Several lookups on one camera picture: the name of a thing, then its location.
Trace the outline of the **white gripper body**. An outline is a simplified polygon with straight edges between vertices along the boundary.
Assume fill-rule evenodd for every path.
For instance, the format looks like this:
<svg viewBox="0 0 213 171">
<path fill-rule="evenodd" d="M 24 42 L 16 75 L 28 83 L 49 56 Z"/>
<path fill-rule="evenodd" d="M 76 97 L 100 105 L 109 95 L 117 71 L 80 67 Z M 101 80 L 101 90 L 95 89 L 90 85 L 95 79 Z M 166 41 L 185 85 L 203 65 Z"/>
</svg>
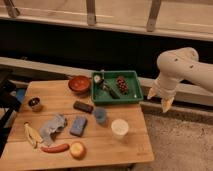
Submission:
<svg viewBox="0 0 213 171">
<path fill-rule="evenodd" d="M 177 82 L 174 79 L 157 78 L 153 83 L 156 94 L 163 99 L 170 99 L 176 95 Z"/>
</svg>

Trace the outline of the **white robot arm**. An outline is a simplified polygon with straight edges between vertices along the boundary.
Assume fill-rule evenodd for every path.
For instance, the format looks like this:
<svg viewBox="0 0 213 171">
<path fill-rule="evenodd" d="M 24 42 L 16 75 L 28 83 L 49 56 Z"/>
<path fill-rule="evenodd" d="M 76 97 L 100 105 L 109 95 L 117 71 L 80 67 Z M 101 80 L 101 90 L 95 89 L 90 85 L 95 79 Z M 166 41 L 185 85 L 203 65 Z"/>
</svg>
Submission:
<svg viewBox="0 0 213 171">
<path fill-rule="evenodd" d="M 199 61 L 198 52 L 191 47 L 168 50 L 157 58 L 160 71 L 149 89 L 147 98 L 161 98 L 162 111 L 166 113 L 172 106 L 177 86 L 187 80 L 213 93 L 213 64 Z"/>
</svg>

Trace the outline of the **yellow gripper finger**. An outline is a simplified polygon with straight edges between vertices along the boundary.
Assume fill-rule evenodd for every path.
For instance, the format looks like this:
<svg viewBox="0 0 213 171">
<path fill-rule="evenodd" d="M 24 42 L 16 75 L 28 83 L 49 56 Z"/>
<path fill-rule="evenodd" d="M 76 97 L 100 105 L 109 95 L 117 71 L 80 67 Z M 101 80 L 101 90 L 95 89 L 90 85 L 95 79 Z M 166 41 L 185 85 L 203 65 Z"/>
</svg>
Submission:
<svg viewBox="0 0 213 171">
<path fill-rule="evenodd" d="M 156 96 L 156 92 L 153 88 L 150 88 L 148 95 L 147 95 L 147 99 L 150 100 L 154 96 Z"/>
<path fill-rule="evenodd" d="M 173 98 L 161 100 L 162 111 L 164 113 L 166 113 L 171 108 L 173 101 Z"/>
</svg>

